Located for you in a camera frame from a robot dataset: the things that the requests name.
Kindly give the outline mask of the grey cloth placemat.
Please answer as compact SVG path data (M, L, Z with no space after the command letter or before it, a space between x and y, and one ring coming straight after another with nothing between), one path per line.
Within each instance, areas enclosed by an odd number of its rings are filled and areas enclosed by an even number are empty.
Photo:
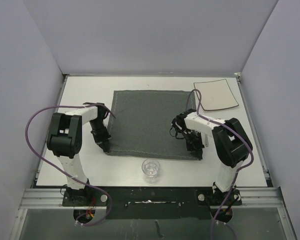
M194 93L180 90L117 90L108 121L110 156L197 161L173 119L196 108Z

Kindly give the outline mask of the clear plastic cup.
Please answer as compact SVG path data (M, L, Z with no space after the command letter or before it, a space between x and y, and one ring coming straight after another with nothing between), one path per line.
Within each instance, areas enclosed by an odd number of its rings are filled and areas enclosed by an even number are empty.
M148 184L154 184L159 179L161 165L157 159L148 158L143 161L141 170L144 174L144 180Z

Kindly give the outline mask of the white rectangular plate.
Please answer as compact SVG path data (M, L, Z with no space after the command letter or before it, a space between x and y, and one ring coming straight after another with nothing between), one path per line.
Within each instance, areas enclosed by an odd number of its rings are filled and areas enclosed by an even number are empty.
M226 79L195 82L193 85L201 93L200 105L204 111L219 111L239 106Z

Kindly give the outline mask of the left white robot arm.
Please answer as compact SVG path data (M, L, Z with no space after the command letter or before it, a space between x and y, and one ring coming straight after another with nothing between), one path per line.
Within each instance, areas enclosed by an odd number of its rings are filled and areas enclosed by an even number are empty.
M83 145L83 126L90 124L94 142L104 153L110 152L111 135L104 120L111 111L103 103L88 103L65 113L54 113L47 136L47 148L53 152L66 173L67 187L74 190L74 200L85 206L92 193L85 189L89 183L80 160Z

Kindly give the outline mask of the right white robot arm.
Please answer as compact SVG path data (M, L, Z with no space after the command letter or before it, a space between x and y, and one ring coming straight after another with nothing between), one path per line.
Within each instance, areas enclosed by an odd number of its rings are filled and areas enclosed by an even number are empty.
M216 154L221 161L213 200L220 205L231 198L230 189L234 185L237 170L242 166L253 147L240 121L215 119L200 115L194 109L189 109L179 116L179 130L183 135L186 148L200 160L203 158L203 137L211 137L214 141Z

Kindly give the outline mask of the silver table knife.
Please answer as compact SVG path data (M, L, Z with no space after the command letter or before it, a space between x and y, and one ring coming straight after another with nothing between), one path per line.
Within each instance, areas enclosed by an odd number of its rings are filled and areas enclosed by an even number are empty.
M206 148L209 146L209 136L207 134L204 135L204 146Z

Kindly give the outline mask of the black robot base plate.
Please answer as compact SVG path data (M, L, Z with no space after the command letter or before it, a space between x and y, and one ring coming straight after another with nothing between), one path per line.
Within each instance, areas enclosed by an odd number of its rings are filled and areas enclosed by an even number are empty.
M106 220L176 220L194 218L229 222L233 206L242 205L240 191L222 193L212 187L102 187L75 191L68 187L62 206L73 207L82 224Z

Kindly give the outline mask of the aluminium frame rail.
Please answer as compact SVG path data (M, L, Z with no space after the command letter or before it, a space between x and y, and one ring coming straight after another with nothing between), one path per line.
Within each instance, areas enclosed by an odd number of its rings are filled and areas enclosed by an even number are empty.
M85 209L94 206L105 208L109 198L114 204L164 204L195 203L218 207L226 194L213 193L210 187L105 187L107 193L91 190L88 197L70 196L60 188L26 189L21 199L20 209ZM283 204L283 196L278 188L239 187L232 193L225 205L272 207Z

